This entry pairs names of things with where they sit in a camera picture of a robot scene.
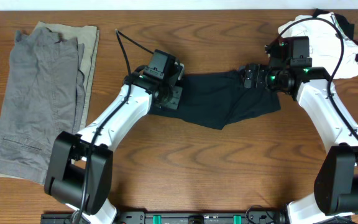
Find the black leggings with red waistband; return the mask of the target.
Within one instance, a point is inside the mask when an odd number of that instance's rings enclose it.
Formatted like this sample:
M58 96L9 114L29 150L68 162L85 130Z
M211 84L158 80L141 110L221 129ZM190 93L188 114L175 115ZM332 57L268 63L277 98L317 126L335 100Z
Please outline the black leggings with red waistband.
M151 107L149 114L178 118L212 129L281 109L278 95L265 88L245 88L238 71L186 75L176 110Z

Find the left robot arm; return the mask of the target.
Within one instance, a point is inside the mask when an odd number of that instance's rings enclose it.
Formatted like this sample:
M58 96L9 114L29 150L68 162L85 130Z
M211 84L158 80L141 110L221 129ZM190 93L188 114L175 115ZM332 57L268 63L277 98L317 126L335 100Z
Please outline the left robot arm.
M185 66L155 50L148 65L129 72L117 98L87 127L55 139L44 191L72 208L69 214L44 214L42 223L113 223L117 210L108 199L114 151L152 107L175 110Z

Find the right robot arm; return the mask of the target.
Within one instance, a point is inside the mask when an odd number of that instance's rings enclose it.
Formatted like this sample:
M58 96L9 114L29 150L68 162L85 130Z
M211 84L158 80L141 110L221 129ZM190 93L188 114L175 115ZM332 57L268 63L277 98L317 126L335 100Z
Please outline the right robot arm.
M338 97L330 74L313 67L308 37L266 45L268 65L239 69L245 88L290 95L308 114L327 156L313 193L275 212L274 223L348 223L358 214L358 124Z

